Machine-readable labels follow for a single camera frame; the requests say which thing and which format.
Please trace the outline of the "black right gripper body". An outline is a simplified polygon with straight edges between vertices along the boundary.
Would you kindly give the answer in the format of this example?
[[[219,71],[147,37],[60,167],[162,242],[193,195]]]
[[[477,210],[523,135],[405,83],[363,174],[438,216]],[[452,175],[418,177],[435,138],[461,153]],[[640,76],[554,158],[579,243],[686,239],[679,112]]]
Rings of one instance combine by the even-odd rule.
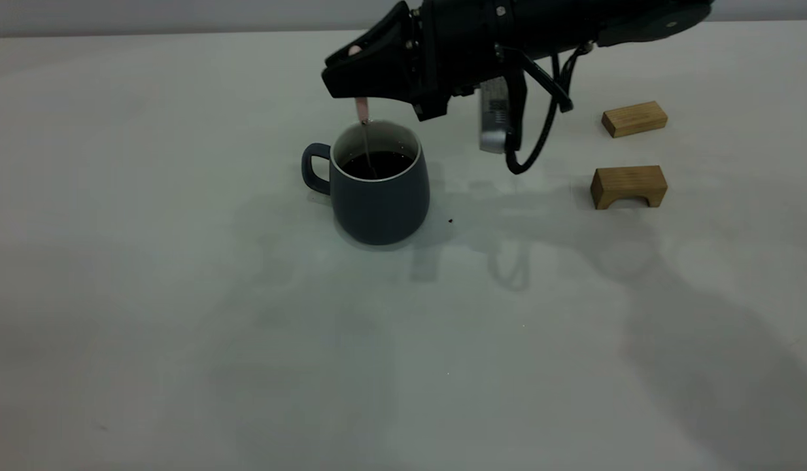
[[[410,102],[421,122],[445,116],[449,100],[502,77],[510,42],[508,1],[424,1],[407,12],[413,56]]]

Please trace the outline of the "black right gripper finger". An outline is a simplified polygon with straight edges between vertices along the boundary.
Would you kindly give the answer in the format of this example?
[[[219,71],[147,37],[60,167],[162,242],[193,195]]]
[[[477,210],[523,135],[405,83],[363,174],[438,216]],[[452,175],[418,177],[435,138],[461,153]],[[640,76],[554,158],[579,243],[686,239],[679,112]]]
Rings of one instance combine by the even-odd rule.
[[[395,3],[367,32],[325,59],[332,71],[371,71],[382,63],[399,60],[404,42],[411,38],[411,10],[407,3]]]
[[[322,80],[332,98],[376,97],[415,103],[418,48],[371,46],[353,56],[344,48],[325,59]]]

